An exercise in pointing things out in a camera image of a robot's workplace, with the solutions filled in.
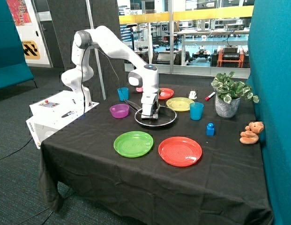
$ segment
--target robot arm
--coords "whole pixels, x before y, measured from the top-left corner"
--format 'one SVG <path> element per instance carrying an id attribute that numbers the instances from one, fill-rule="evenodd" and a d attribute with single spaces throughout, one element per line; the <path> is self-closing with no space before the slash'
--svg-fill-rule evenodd
<path id="1" fill-rule="evenodd" d="M 105 26 L 76 32 L 72 49 L 72 61 L 76 68 L 62 74 L 64 84 L 70 87 L 78 95 L 78 98 L 82 99 L 82 70 L 83 81 L 93 76 L 93 70 L 89 66 L 90 49 L 99 47 L 107 56 L 128 60 L 136 67 L 135 70 L 129 73 L 128 81 L 132 86 L 143 87 L 141 99 L 142 118 L 157 119 L 157 110 L 159 108 L 159 76 L 157 68 L 153 65 L 148 65 Z M 88 106 L 91 102 L 89 90 L 83 87 L 83 92 L 87 103 L 86 106 Z"/>

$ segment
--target blue cup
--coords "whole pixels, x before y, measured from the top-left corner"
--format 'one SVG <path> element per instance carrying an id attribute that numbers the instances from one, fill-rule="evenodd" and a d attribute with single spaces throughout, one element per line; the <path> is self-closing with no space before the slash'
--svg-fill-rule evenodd
<path id="1" fill-rule="evenodd" d="M 128 88 L 118 88 L 117 91 L 121 101 L 128 100 Z"/>
<path id="2" fill-rule="evenodd" d="M 203 103 L 193 102 L 190 104 L 190 118 L 200 120 L 203 111 Z"/>

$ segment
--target gray carpet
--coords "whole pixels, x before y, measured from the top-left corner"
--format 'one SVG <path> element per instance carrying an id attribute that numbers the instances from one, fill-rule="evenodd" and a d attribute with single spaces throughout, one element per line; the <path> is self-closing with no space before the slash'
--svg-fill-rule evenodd
<path id="1" fill-rule="evenodd" d="M 57 68 L 31 68 L 33 81 L 0 90 L 0 159 L 27 143 L 31 138 L 25 121 L 32 116 L 29 105 L 68 88 L 63 86 Z M 212 78 L 160 75 L 161 83 L 209 86 Z M 19 152 L 0 160 L 0 225 L 16 225 L 45 210 L 37 188 L 39 150 L 33 141 Z M 68 187 L 59 184 L 65 195 Z M 40 225 L 50 214 L 47 209 L 23 225 Z M 130 217 L 120 217 L 98 202 L 82 199 L 75 193 L 66 199 L 63 208 L 53 213 L 47 225 L 141 225 Z"/>

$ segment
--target gray plant pot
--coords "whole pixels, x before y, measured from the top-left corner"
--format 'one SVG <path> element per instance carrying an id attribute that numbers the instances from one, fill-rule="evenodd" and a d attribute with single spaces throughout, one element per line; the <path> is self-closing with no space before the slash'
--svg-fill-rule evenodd
<path id="1" fill-rule="evenodd" d="M 223 100 L 221 100 L 218 96 L 215 98 L 215 108 L 216 113 L 224 118 L 231 118 L 233 117 L 239 107 L 240 98 L 233 99 L 230 104 L 227 104 Z"/>

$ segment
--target black tablecloth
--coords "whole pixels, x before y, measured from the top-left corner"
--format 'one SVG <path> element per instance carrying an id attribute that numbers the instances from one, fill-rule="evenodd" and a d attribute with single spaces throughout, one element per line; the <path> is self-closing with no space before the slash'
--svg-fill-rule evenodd
<path id="1" fill-rule="evenodd" d="M 191 88 L 160 85 L 175 91 L 173 97 L 187 97 Z M 98 200 L 113 212 L 134 217 L 149 225 L 240 225 L 271 224 L 273 219 L 266 188 L 259 144 L 243 145 L 240 132 L 255 119 L 252 102 L 242 101 L 231 119 L 219 117 L 213 90 L 193 88 L 196 101 L 204 103 L 202 119 L 178 112 L 169 128 L 143 128 L 134 112 L 123 119 L 112 117 L 109 108 L 115 98 L 75 120 L 42 142 L 39 188 L 53 210 L 63 199 L 58 181 L 77 194 Z M 140 103 L 142 94 L 130 87 L 130 100 Z M 206 136 L 213 122 L 215 136 Z M 113 147 L 114 140 L 128 131 L 144 131 L 154 139 L 152 150 L 139 158 L 126 158 Z M 197 141 L 202 157 L 189 167 L 175 167 L 162 160 L 159 144 L 172 136 Z"/>

